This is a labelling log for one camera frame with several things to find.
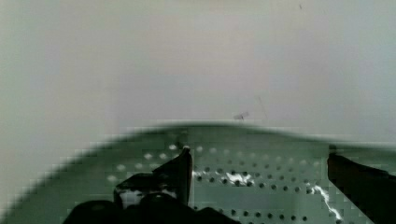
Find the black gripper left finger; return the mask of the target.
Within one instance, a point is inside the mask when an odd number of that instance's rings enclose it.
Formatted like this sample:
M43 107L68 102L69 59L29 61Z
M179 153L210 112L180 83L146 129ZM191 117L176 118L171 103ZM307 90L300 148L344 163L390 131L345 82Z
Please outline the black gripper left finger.
M164 193L188 204L191 180L191 149L184 146L179 155L150 173L135 174L120 182L113 190L113 200L121 209L127 209L140 204L149 194Z

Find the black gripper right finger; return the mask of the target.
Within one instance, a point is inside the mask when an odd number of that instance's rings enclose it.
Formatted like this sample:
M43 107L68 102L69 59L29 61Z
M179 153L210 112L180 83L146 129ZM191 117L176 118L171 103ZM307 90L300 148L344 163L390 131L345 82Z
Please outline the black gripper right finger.
M395 224L396 180L388 172L331 153L328 178L374 224Z

